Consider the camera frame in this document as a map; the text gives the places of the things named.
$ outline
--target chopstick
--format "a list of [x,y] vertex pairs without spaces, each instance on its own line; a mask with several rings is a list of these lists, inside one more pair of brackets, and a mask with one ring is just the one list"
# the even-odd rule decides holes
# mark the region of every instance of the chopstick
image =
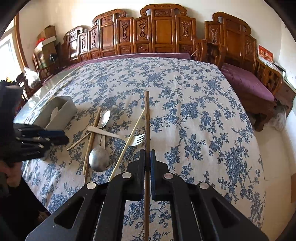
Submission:
[[135,134],[135,132],[136,132],[137,125],[139,124],[139,122],[140,122],[140,120],[141,120],[141,118],[142,118],[142,115],[145,113],[145,109],[146,109],[146,108],[143,109],[141,115],[139,116],[139,119],[138,119],[137,123],[135,124],[135,126],[134,126],[134,128],[133,128],[133,130],[132,130],[132,132],[131,132],[131,134],[130,134],[130,136],[129,136],[127,142],[126,142],[126,145],[124,146],[124,148],[123,148],[123,150],[122,150],[122,152],[121,152],[121,154],[120,154],[120,157],[118,158],[118,161],[117,161],[117,163],[116,163],[116,165],[115,165],[115,167],[114,167],[114,169],[113,169],[113,171],[112,171],[112,173],[111,173],[111,176],[110,176],[110,178],[109,178],[109,182],[110,182],[110,181],[112,180],[112,178],[115,176],[116,169],[119,167],[119,164],[120,164],[120,162],[121,162],[121,160],[122,160],[122,158],[123,158],[123,156],[124,156],[124,154],[125,154],[125,152],[126,152],[126,149],[128,148],[128,146],[129,146],[129,144],[130,144],[130,141],[131,141],[131,139],[133,138],[133,136],[134,136],[134,134]]
[[149,91],[145,91],[145,197],[144,197],[144,232],[145,241],[149,237],[149,216],[150,216],[150,106]]
[[[102,108],[99,107],[98,108],[98,112],[96,114],[96,118],[94,120],[94,124],[93,126],[97,126],[100,120],[100,113],[102,111]],[[91,152],[92,149],[92,145],[94,143],[94,138],[95,138],[95,133],[91,133],[91,137],[89,138],[89,143],[87,145],[87,149],[86,149],[86,153],[85,153],[85,159],[84,159],[84,165],[83,165],[83,171],[82,174],[84,175],[84,184],[86,183],[86,178],[87,178],[87,172],[89,170],[89,154]]]
[[91,132],[85,134],[83,137],[81,137],[78,141],[76,141],[72,146],[68,147],[67,150],[72,149],[74,146],[76,146],[79,142],[81,142],[84,138],[86,138]]

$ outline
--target purple fabric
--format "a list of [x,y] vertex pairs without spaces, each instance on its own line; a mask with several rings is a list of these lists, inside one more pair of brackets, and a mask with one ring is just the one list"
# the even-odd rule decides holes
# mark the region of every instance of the purple fabric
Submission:
[[132,54],[113,55],[113,56],[108,56],[103,58],[86,60],[77,64],[72,64],[67,68],[63,69],[62,71],[65,71],[71,68],[76,68],[84,64],[97,63],[97,62],[120,59],[120,58],[141,58],[141,57],[191,59],[189,53],[132,53]]
[[274,101],[273,94],[251,72],[227,63],[223,64],[221,72],[235,92],[244,91],[264,100]]

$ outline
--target carved wooden backrest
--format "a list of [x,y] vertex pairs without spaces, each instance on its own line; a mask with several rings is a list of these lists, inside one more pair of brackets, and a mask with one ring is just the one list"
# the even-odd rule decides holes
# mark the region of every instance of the carved wooden backrest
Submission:
[[226,63],[254,73],[257,44],[249,25],[224,12],[214,13],[212,19],[211,22],[205,21],[206,40],[226,47]]
[[68,65],[76,64],[81,62],[81,57],[79,55],[79,35],[86,32],[86,29],[83,26],[77,26],[76,28],[68,31],[64,36],[64,43],[62,46],[62,52],[66,52]]
[[89,30],[78,26],[68,31],[62,45],[67,64],[129,53],[194,52],[195,19],[186,16],[186,8],[151,4],[140,14],[126,17],[124,10],[115,9],[96,16]]

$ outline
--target white wall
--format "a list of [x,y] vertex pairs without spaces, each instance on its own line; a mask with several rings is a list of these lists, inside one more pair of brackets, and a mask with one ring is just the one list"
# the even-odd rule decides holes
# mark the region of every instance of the white wall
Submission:
[[290,161],[290,173],[293,175],[296,173],[296,115],[292,110],[288,117],[285,129],[281,132],[283,141],[286,146],[287,156]]
[[296,42],[283,21],[281,21],[279,64],[287,70],[288,81],[296,88]]
[[[31,0],[29,4],[40,4],[41,0]],[[226,12],[243,19],[252,29],[252,36],[257,43],[273,52],[275,61],[278,61],[281,48],[281,20],[276,12],[263,0],[42,0],[43,7],[35,9],[34,14],[28,13],[37,27],[27,24],[26,28],[35,28],[35,37],[43,27],[55,25],[57,40],[63,42],[64,34],[78,25],[90,26],[93,18],[98,14],[115,8],[126,10],[128,16],[139,17],[140,9],[153,3],[177,3],[187,8],[188,16],[196,18],[197,37],[204,37],[204,21],[212,20],[212,14],[217,11]],[[36,15],[44,16],[41,20]]]
[[44,0],[32,0],[19,12],[20,40],[25,58],[31,70],[34,70],[32,56],[37,36],[44,26]]

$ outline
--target plastic bag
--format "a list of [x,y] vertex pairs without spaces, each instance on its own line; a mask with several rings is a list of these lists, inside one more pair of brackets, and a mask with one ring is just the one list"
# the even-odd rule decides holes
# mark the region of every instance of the plastic bag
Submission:
[[40,80],[38,74],[35,71],[32,71],[27,67],[25,67],[25,77],[26,77],[26,79],[28,81],[28,85],[31,89],[33,89],[39,83],[41,83],[41,80]]
[[274,109],[274,116],[268,122],[269,126],[274,127],[277,131],[282,131],[286,125],[286,110],[281,104],[277,104]]

